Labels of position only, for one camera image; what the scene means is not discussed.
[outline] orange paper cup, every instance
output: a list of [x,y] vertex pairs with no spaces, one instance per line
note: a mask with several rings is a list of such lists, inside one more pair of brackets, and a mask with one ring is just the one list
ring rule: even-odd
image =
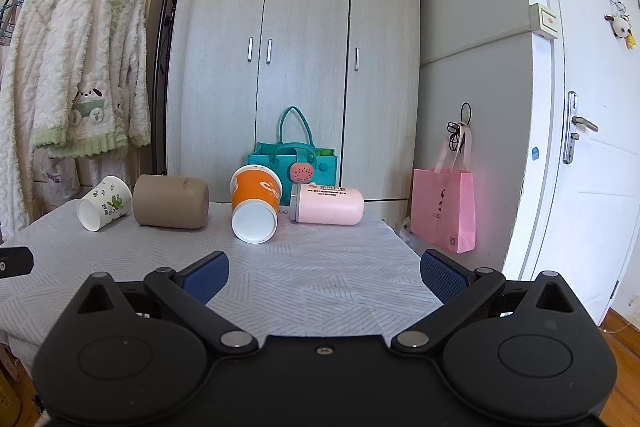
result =
[[236,237],[257,245],[270,239],[278,225],[282,183],[262,165],[246,165],[231,177],[231,228]]

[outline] door lock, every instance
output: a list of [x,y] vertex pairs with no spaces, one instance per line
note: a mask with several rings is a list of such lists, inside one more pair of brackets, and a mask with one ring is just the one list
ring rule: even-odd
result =
[[575,91],[569,91],[566,94],[566,106],[564,107],[564,150],[562,152],[562,161],[569,165],[574,161],[575,142],[580,139],[577,132],[577,125],[583,125],[593,132],[598,132],[599,127],[593,122],[577,116],[578,114],[578,95]]

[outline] teal tote bag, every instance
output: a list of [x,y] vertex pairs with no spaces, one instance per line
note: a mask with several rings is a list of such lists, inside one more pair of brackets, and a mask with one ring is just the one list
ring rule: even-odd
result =
[[[306,135],[309,143],[282,141],[282,126],[284,119],[295,111],[302,123],[305,125]],[[247,157],[247,163],[263,165],[274,171],[282,182],[282,197],[280,204],[289,204],[291,198],[291,185],[293,181],[289,178],[289,169],[294,163],[308,163],[314,168],[312,183],[317,185],[335,186],[338,158],[333,149],[318,148],[314,145],[309,124],[306,118],[296,106],[287,107],[280,117],[280,132],[277,143],[260,143],[253,154]]]

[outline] pink paper bag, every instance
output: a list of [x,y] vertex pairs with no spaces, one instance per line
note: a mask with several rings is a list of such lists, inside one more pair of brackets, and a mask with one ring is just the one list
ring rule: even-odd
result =
[[471,132],[465,124],[459,125],[460,143],[464,137],[464,169],[453,170],[460,150],[456,151],[450,168],[443,169],[449,155],[446,140],[435,169],[414,171],[411,206],[411,231],[434,247],[453,253],[476,247],[474,178],[469,172]]

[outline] white tablecloth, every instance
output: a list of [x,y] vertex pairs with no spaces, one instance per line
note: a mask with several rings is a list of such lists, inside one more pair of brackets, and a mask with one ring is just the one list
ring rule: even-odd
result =
[[0,342],[27,367],[89,274],[141,280],[214,250],[225,251],[230,274],[208,305],[260,343],[268,334],[382,334],[388,342],[440,306],[420,279],[420,258],[375,217],[355,227],[300,225],[281,210],[275,235],[248,245],[231,230],[228,204],[211,203],[200,230],[141,227],[126,216],[98,232],[82,227],[76,205],[64,204],[3,245],[29,247],[34,256],[30,275],[0,280]]

